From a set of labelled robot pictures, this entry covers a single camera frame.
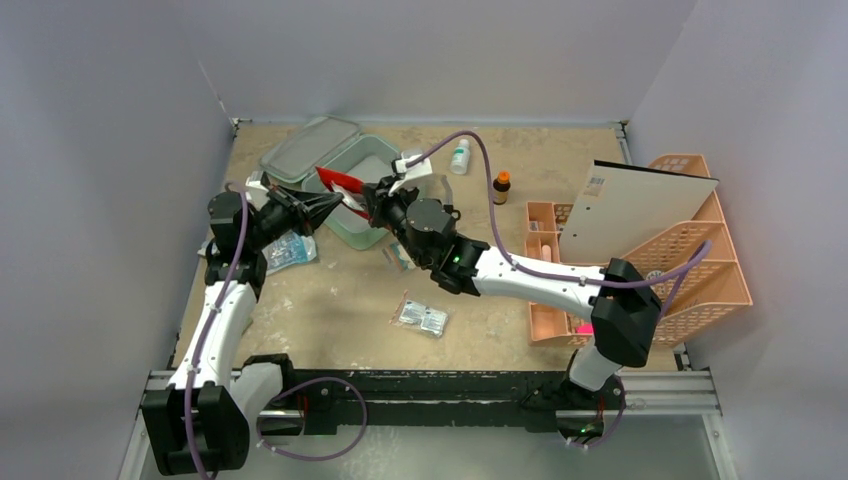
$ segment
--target gray wall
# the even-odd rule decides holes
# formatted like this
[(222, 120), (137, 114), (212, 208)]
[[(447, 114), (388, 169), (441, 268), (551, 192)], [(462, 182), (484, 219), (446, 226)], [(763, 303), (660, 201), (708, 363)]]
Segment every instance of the gray wall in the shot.
[(0, 3), (0, 478), (119, 470), (228, 122), (173, 8)]
[(185, 0), (231, 116), (630, 118), (695, 0)]
[(690, 344), (743, 479), (845, 478), (848, 5), (700, 0), (633, 117), (634, 158), (702, 152), (756, 305)]

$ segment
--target brown bottle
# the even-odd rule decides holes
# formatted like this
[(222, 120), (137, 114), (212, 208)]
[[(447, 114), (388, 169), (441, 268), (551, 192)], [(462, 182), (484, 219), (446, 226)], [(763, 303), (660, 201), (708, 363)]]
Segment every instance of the brown bottle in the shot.
[(498, 178), (492, 182), (492, 188), (495, 190), (495, 205), (503, 205), (509, 196), (509, 172), (502, 170), (498, 173)]

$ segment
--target desk organizer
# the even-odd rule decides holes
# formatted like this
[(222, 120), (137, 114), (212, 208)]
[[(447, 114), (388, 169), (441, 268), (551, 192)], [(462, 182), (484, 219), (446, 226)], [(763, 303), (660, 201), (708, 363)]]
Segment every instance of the desk organizer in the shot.
[[(709, 176), (701, 155), (664, 155), (650, 168), (689, 175)], [(524, 254), (541, 259), (542, 245), (552, 245), (550, 261), (559, 263), (559, 230), (568, 221), (571, 204), (527, 202)], [(674, 346), (752, 304), (748, 285), (733, 248), (730, 231), (715, 192), (710, 194), (692, 220), (672, 225), (664, 232), (621, 256), (643, 277), (652, 278), (673, 270), (689, 259), (705, 239), (713, 242), (709, 255), (689, 271), (665, 318), (657, 326), (654, 344)], [(665, 301), (674, 280), (653, 286)], [(587, 320), (545, 305), (528, 308), (530, 345), (582, 346), (591, 338), (577, 333)]]

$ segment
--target table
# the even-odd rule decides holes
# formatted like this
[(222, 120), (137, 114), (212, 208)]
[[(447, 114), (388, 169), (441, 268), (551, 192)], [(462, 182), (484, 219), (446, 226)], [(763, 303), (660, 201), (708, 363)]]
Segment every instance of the table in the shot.
[[(242, 125), (226, 178), (243, 182), (259, 158), (296, 126)], [(428, 147), (456, 126), (366, 126), (400, 149)], [(570, 203), (576, 198), (592, 160), (621, 162), (611, 128), (475, 128), (489, 149), (495, 172), (508, 170), (509, 201), (496, 207), (507, 249), (523, 254), (523, 216), (527, 201)], [(494, 244), (489, 225), (482, 155), (472, 142), (468, 173), (448, 171), (452, 148), (432, 157), (436, 173), (448, 176), (454, 204), (462, 211), (459, 232)], [(428, 272), (391, 270), (380, 249), (394, 239), (357, 251), (328, 228), (315, 234), (318, 259), (270, 275), (253, 323), (245, 330), (235, 366), (254, 354), (287, 352), (296, 368), (559, 370), (573, 350), (527, 344), (526, 301), (455, 296), (429, 279)], [(182, 323), (174, 363), (185, 355), (201, 312), (204, 263)], [(450, 319), (442, 338), (389, 324), (405, 291), (409, 298), (445, 310)], [(654, 347), (646, 369), (676, 370), (669, 349)]]

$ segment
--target container lid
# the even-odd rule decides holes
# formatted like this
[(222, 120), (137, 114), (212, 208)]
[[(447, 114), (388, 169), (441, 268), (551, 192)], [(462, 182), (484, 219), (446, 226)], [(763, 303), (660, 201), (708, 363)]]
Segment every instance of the container lid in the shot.
[(332, 160), (360, 131), (359, 124), (348, 120), (316, 117), (263, 155), (259, 165), (284, 182), (297, 183), (312, 167)]

